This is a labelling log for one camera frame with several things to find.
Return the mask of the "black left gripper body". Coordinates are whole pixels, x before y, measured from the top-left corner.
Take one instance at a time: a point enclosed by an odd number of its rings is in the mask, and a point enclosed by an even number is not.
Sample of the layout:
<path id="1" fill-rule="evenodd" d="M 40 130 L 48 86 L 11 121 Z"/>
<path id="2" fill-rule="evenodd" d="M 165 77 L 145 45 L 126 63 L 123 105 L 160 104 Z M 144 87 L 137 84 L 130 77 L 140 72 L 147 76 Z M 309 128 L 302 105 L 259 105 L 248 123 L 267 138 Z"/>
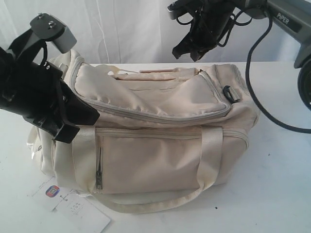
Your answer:
<path id="1" fill-rule="evenodd" d="M 0 107 L 42 129 L 72 127 L 66 104 L 72 91 L 62 71 L 47 61 L 43 47 L 40 64 L 32 57 L 18 59 L 12 50 L 0 50 Z"/>

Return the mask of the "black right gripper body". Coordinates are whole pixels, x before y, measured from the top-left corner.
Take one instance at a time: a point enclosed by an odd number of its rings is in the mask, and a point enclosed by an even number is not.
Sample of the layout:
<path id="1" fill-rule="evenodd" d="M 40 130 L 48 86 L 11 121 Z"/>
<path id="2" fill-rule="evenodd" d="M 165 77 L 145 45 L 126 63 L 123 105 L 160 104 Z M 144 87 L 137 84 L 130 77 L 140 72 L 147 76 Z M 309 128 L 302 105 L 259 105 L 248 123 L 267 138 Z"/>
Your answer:
<path id="1" fill-rule="evenodd" d="M 194 0 L 192 7 L 198 14 L 191 27 L 192 36 L 224 36 L 236 5 L 232 0 Z"/>

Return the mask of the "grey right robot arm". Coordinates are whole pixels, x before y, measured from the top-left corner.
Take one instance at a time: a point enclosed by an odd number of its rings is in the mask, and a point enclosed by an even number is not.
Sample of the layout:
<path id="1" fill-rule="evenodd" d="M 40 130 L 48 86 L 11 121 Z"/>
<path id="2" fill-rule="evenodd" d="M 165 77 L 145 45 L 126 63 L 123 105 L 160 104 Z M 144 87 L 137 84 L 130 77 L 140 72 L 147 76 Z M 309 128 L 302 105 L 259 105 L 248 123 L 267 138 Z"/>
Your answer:
<path id="1" fill-rule="evenodd" d="M 179 59 L 190 54 L 193 61 L 200 60 L 215 47 L 228 43 L 235 25 L 241 23 L 240 14 L 251 19 L 271 17 L 272 21 L 294 38 L 300 49 L 294 68 L 300 69 L 298 92 L 307 108 L 311 107 L 311 4 L 305 0 L 177 0 L 167 7 L 172 20 L 179 21 L 185 14 L 191 15 L 190 30 L 176 45 L 172 54 Z"/>

